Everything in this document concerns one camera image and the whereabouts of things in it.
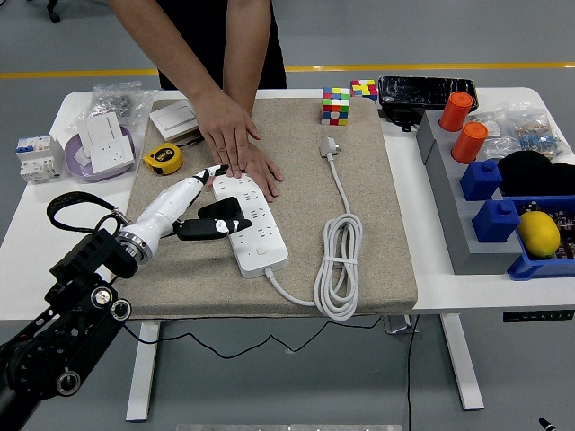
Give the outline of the person's right hand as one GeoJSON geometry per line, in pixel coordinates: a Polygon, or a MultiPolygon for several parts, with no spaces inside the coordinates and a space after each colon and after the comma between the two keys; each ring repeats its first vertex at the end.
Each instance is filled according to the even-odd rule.
{"type": "Polygon", "coordinates": [[[192,99],[199,130],[217,164],[239,176],[248,164],[249,137],[260,139],[247,111],[222,91],[208,91],[192,99]]]}

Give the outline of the person's left hand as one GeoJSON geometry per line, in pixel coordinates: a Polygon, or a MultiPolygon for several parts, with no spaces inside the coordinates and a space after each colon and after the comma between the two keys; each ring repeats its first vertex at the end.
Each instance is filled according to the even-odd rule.
{"type": "Polygon", "coordinates": [[[279,167],[254,144],[247,146],[243,169],[259,186],[268,203],[279,196],[278,183],[284,180],[283,175],[279,167]]]}

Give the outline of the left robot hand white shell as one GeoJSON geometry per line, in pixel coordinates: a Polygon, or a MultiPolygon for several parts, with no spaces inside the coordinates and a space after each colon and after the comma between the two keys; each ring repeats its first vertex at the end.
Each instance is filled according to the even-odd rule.
{"type": "Polygon", "coordinates": [[[207,241],[222,239],[251,227],[249,220],[231,215],[180,220],[208,180],[223,174],[226,169],[225,165],[211,166],[165,189],[134,224],[120,230],[118,242],[133,257],[145,263],[154,257],[159,241],[167,235],[174,233],[182,241],[207,241]]]}

